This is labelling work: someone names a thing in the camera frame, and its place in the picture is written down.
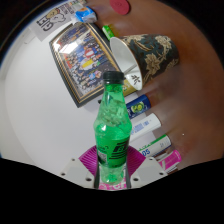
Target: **logo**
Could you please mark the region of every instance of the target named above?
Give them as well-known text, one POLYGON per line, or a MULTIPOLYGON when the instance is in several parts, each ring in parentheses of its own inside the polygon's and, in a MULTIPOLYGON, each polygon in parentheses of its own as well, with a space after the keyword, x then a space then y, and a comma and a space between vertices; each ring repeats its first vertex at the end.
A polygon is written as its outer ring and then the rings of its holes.
POLYGON ((127 155, 129 139, 125 142, 118 143, 111 154, 110 159, 121 159, 127 155))
POLYGON ((36 23, 43 28, 43 31, 50 30, 55 23, 62 23, 66 20, 65 14, 59 8, 52 9, 46 16, 41 18, 36 23))

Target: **paper cup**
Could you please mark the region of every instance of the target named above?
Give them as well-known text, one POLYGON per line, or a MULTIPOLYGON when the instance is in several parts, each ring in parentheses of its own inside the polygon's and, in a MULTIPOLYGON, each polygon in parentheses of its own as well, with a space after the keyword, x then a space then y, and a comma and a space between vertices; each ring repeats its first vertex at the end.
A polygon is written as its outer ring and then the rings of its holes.
POLYGON ((173 41, 160 34, 112 37, 110 47, 122 72, 137 65, 126 75, 136 90, 141 90, 148 81, 179 62, 173 41))

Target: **green soda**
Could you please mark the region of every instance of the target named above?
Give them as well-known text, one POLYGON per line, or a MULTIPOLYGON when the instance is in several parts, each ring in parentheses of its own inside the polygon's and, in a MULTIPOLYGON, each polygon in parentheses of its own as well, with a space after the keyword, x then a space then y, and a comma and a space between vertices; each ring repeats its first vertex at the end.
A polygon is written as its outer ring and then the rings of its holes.
POLYGON ((108 71, 103 80, 104 94, 93 126, 100 177, 104 183, 116 185, 124 176, 132 123, 123 95, 124 73, 108 71))

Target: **pink item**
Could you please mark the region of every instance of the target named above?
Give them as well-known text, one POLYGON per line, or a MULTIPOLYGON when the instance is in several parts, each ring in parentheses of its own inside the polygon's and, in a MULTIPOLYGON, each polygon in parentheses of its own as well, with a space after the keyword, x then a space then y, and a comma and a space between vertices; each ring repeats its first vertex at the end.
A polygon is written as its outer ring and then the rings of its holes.
POLYGON ((160 166, 165 171, 168 171, 168 170, 174 168, 179 162, 181 162, 181 156, 177 150, 174 150, 173 152, 168 154, 165 158, 158 161, 160 166))
POLYGON ((127 154, 127 171, 129 177, 139 168, 139 166, 144 162, 146 159, 138 150, 129 146, 128 147, 128 154, 127 154))
POLYGON ((125 178, 121 181, 121 183, 115 186, 105 184, 105 183, 100 183, 99 185, 99 190, 117 191, 117 190, 123 190, 123 189, 127 189, 125 178))
POLYGON ((79 160, 83 163, 83 165, 89 170, 90 173, 95 177, 97 172, 97 149, 96 146, 91 147, 85 153, 83 153, 79 160))

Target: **framed picture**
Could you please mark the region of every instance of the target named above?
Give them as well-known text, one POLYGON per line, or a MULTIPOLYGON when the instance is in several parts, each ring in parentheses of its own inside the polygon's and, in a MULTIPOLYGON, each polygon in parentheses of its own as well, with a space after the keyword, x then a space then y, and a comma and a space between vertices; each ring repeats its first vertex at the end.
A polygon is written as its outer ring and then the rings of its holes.
POLYGON ((77 107, 103 93, 105 71, 120 71, 109 41, 94 24, 70 24, 50 41, 50 48, 77 107))

